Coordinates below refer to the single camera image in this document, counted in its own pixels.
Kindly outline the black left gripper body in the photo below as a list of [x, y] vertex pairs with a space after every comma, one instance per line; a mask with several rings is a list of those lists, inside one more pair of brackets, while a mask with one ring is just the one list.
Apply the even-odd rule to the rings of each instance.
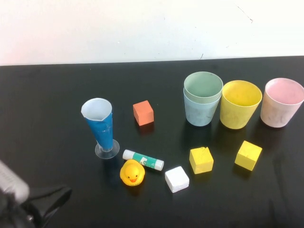
[[71, 194], [68, 186], [18, 190], [14, 193], [14, 227], [45, 228]]

